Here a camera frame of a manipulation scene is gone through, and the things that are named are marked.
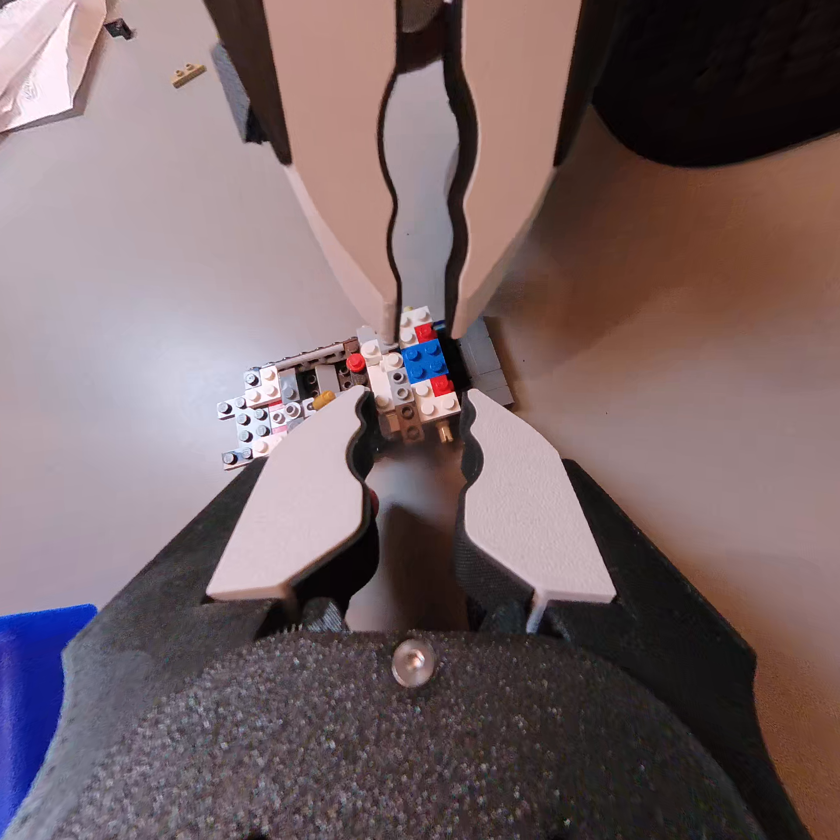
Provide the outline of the white paper sheets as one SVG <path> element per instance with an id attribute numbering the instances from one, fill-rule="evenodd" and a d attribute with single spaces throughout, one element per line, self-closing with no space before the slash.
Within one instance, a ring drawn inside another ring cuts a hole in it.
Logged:
<path id="1" fill-rule="evenodd" d="M 1 133 L 74 109 L 107 11 L 105 1 L 1 3 Z"/>

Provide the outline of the blue plastic bin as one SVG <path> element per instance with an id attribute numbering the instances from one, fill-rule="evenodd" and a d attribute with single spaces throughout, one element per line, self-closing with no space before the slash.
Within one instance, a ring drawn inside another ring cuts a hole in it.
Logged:
<path id="1" fill-rule="evenodd" d="M 97 614 L 93 604 L 1 617 L 1 832 L 13 821 L 56 732 L 62 652 Z"/>

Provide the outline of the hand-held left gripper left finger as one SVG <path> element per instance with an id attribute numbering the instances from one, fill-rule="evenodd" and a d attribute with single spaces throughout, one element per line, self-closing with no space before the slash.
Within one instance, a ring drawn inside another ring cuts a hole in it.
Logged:
<path id="1" fill-rule="evenodd" d="M 365 478 L 379 423 L 353 387 L 273 449 L 206 587 L 215 602 L 334 601 L 342 614 L 372 578 L 378 548 Z"/>

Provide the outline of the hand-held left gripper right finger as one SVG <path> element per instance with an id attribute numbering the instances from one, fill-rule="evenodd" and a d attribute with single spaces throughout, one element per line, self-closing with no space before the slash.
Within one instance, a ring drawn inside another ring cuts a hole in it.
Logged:
<path id="1" fill-rule="evenodd" d="M 518 604 L 540 624 L 553 602 L 608 604 L 616 588 L 559 452 L 484 393 L 465 395 L 457 579 L 491 615 Z"/>

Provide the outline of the black rough rounded object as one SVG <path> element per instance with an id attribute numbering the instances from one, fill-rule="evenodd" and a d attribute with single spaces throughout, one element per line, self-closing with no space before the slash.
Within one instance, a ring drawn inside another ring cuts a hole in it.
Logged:
<path id="1" fill-rule="evenodd" d="M 837 133 L 839 2 L 625 2 L 592 103 L 622 145 L 675 167 Z"/>

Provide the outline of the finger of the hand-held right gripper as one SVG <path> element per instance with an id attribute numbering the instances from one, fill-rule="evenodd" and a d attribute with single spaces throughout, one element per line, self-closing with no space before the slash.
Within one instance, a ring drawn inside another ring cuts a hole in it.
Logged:
<path id="1" fill-rule="evenodd" d="M 541 207 L 555 170 L 582 2 L 453 2 L 444 83 L 458 129 L 448 190 L 453 244 L 445 320 L 480 316 Z"/>
<path id="2" fill-rule="evenodd" d="M 396 199 L 382 118 L 394 81 L 397 2 L 264 2 L 290 144 L 290 184 L 343 291 L 381 337 L 396 335 Z"/>

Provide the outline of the lego car model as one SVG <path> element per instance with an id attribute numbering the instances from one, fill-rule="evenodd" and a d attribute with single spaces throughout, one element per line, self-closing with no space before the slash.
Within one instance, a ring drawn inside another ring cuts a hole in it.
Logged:
<path id="1" fill-rule="evenodd" d="M 357 385 L 373 395 L 380 452 L 421 444 L 427 433 L 452 442 L 471 388 L 504 407 L 515 403 L 484 319 L 453 339 L 428 307 L 403 310 L 394 343 L 364 325 L 348 339 L 253 366 L 243 379 L 243 392 L 216 406 L 217 419 L 236 432 L 234 447 L 221 454 L 225 471 L 266 458 L 330 396 Z"/>

